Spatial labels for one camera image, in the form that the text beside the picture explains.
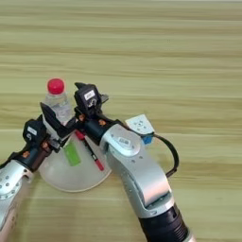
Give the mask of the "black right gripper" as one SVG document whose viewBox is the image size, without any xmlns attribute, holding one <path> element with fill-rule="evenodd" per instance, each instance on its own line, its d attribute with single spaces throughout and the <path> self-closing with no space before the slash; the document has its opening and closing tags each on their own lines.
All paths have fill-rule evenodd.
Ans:
<svg viewBox="0 0 242 242">
<path fill-rule="evenodd" d="M 84 90 L 87 88 L 87 84 L 82 82 L 75 82 L 75 86 L 78 90 Z M 109 100 L 108 95 L 101 95 L 100 98 L 102 104 Z M 76 129 L 88 136 L 96 145 L 100 144 L 102 137 L 112 126 L 122 124 L 120 120 L 108 119 L 101 113 L 88 117 L 78 107 L 75 107 L 75 113 L 77 119 Z"/>
</svg>

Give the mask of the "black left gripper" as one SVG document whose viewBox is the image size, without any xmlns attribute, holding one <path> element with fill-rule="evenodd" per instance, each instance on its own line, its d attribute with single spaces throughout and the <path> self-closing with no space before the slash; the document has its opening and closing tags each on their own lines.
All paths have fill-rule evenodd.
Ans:
<svg viewBox="0 0 242 242">
<path fill-rule="evenodd" d="M 57 119 L 55 112 L 46 104 L 41 103 L 43 113 L 43 124 L 48 133 L 53 137 L 62 137 L 61 122 Z M 63 127 L 63 136 L 71 134 L 76 129 L 77 119 L 73 117 Z M 9 157 L 9 167 L 21 169 L 25 172 L 35 172 L 43 161 L 52 153 L 59 152 L 62 140 L 44 137 L 35 142 L 27 142 L 19 152 L 13 152 Z"/>
</svg>

